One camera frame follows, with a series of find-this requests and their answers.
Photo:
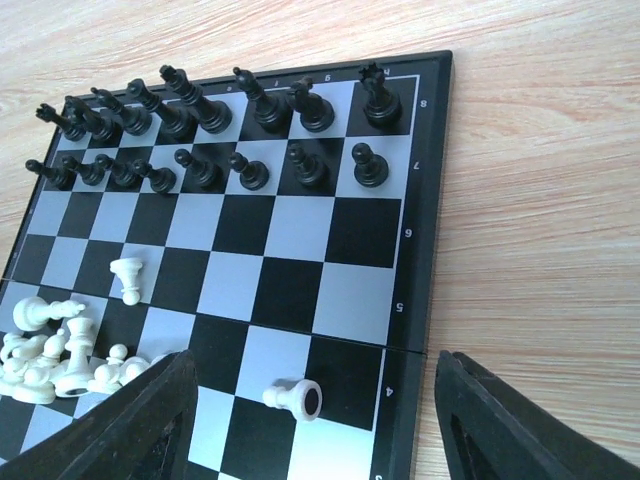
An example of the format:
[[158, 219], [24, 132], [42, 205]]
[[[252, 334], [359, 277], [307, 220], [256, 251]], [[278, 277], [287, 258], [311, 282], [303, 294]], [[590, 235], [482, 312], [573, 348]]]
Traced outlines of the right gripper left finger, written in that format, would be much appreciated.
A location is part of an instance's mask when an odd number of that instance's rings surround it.
[[165, 356], [80, 419], [1, 466], [3, 479], [184, 479], [194, 357]]

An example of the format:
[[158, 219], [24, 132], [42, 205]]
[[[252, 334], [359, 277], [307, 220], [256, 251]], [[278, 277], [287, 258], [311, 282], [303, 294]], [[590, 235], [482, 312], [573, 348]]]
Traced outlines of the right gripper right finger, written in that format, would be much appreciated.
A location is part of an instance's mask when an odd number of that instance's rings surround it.
[[618, 457], [469, 356], [439, 354], [435, 399], [453, 479], [616, 479]]

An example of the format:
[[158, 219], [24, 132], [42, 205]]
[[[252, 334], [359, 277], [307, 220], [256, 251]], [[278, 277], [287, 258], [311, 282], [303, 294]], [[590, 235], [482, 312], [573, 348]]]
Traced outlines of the white rook piece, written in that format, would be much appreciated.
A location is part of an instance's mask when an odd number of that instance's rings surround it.
[[323, 394], [317, 382], [302, 379], [291, 388], [269, 386], [262, 393], [262, 401], [267, 407], [289, 411], [298, 422], [311, 422], [319, 416]]

